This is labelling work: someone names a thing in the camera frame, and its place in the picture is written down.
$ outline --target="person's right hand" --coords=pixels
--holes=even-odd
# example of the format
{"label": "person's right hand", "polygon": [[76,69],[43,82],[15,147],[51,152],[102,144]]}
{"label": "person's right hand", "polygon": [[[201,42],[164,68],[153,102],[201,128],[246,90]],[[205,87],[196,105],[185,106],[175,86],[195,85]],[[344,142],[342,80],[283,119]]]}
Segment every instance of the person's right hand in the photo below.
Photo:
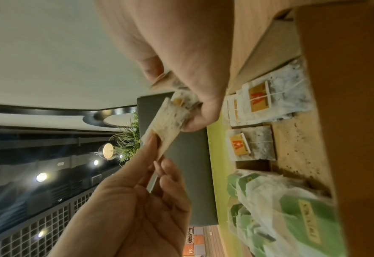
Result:
{"label": "person's right hand", "polygon": [[164,62],[203,102],[184,131],[196,131],[218,120],[231,64],[232,0],[96,3],[119,47],[150,81],[164,72]]}

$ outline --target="green plant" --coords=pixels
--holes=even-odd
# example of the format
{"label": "green plant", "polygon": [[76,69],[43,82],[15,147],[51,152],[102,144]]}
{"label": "green plant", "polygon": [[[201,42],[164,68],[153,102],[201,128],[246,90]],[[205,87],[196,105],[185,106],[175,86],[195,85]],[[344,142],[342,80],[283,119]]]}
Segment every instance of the green plant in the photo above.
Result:
{"label": "green plant", "polygon": [[113,135],[115,141],[114,152],[122,155],[121,160],[128,161],[140,148],[140,135],[138,113],[133,112],[134,121],[130,127],[125,128],[120,133]]}

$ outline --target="light bulb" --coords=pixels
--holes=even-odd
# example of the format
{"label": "light bulb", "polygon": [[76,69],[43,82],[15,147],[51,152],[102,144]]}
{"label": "light bulb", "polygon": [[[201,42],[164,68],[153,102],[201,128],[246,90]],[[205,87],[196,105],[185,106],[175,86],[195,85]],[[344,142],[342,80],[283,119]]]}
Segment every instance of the light bulb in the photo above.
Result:
{"label": "light bulb", "polygon": [[39,175],[36,176],[36,180],[37,180],[38,182],[43,182],[43,181],[45,181],[46,179],[47,179],[47,174],[44,173],[44,172],[42,172],[42,173],[40,173]]}

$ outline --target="hand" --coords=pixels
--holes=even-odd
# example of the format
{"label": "hand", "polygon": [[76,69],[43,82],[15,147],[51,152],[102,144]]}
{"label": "hand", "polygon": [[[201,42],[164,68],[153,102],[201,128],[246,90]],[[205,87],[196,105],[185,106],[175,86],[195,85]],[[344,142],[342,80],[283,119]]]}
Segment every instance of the hand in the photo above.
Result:
{"label": "hand", "polygon": [[[191,205],[171,160],[154,162],[157,145],[152,136],[121,170],[97,187],[49,257],[182,255]],[[161,178],[148,193],[153,163]]]}
{"label": "hand", "polygon": [[229,81],[232,0],[96,0],[119,47],[152,82],[163,62],[203,102],[184,131],[218,120]]}

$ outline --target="person's left hand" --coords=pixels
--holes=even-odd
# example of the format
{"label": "person's left hand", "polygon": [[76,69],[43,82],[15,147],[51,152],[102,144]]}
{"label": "person's left hand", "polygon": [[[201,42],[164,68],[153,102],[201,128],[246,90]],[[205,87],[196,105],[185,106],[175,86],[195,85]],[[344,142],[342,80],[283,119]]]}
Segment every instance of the person's left hand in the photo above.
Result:
{"label": "person's left hand", "polygon": [[[191,215],[183,178],[169,159],[157,157],[151,136],[117,173],[105,179],[74,215],[49,257],[181,256]],[[149,193],[153,174],[159,186]]]}

